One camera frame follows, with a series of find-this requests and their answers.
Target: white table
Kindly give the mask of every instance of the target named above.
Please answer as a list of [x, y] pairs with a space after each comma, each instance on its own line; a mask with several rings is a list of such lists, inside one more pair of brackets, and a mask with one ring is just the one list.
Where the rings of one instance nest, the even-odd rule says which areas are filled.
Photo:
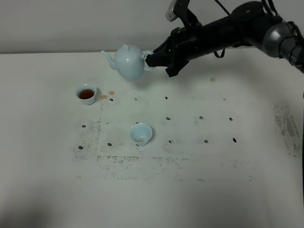
[[[43, 203], [54, 227], [303, 227], [304, 76], [286, 61], [228, 50], [134, 84], [99, 53], [20, 54], [1, 55], [0, 73], [2, 213]], [[108, 98], [82, 105], [83, 83]], [[154, 130], [145, 147], [129, 138], [136, 122]]]

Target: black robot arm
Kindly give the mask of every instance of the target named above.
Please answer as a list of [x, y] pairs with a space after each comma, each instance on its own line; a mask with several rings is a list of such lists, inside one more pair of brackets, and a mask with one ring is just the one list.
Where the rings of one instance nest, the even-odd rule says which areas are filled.
[[180, 18], [184, 28], [170, 36], [148, 55], [150, 67], [167, 67], [175, 76], [191, 59], [228, 47], [255, 46], [271, 57], [288, 60], [304, 73], [304, 38], [293, 22], [284, 22], [271, 0], [251, 1], [237, 7], [231, 15], [202, 25], [188, 9], [190, 0], [173, 0], [166, 14], [169, 21]]

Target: tea stain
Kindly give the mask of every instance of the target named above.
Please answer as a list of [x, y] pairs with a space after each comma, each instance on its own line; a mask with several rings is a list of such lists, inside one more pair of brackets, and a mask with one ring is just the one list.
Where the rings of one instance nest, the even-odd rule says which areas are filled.
[[101, 95], [100, 96], [100, 100], [105, 100], [105, 99], [107, 99], [108, 98], [108, 95]]

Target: teapot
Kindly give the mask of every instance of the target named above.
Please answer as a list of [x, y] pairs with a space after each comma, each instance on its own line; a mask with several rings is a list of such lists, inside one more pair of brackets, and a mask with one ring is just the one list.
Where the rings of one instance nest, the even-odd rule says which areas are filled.
[[144, 70], [152, 70], [154, 67], [144, 65], [144, 59], [147, 55], [152, 55], [152, 51], [141, 51], [137, 46], [123, 44], [114, 55], [114, 60], [105, 52], [101, 53], [107, 58], [110, 67], [117, 70], [118, 73], [130, 80], [138, 80]]

